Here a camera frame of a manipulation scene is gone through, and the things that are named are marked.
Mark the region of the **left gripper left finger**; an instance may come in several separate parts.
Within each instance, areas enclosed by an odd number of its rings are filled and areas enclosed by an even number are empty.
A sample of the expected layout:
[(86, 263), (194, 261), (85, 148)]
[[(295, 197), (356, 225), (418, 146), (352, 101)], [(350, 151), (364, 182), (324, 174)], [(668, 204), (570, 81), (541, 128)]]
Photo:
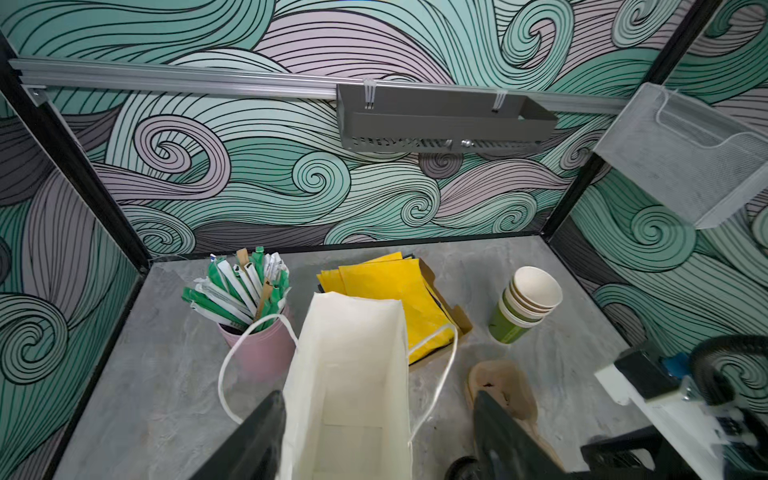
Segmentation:
[(285, 427), (285, 400), (282, 393), (275, 390), (266, 396), (191, 479), (276, 479)]

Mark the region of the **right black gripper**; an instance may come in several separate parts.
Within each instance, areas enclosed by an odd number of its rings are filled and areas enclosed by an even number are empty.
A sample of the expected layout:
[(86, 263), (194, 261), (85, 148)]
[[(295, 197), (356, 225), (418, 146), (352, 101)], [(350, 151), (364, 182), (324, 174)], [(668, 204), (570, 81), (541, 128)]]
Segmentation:
[[(726, 459), (715, 471), (718, 479), (767, 477), (767, 429), (750, 413), (728, 413), (716, 418), (726, 445), (737, 461)], [(654, 427), (581, 447), (595, 478), (695, 479), (699, 475)]]

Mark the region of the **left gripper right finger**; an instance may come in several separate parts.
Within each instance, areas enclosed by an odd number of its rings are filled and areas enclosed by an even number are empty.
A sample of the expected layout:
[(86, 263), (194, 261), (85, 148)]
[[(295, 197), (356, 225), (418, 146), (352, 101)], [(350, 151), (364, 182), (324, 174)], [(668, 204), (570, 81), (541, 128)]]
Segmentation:
[(480, 479), (568, 479), (521, 425), (486, 391), (473, 407)]

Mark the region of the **white paper takeout bag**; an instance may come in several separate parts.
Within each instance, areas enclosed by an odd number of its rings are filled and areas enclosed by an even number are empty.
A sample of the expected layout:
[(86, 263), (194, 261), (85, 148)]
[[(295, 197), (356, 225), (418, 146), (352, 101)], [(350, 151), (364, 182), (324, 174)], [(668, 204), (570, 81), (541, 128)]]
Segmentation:
[[(282, 393), (286, 427), (276, 479), (409, 479), (409, 348), (398, 300), (313, 296)], [(239, 426), (224, 396), (225, 413)]]

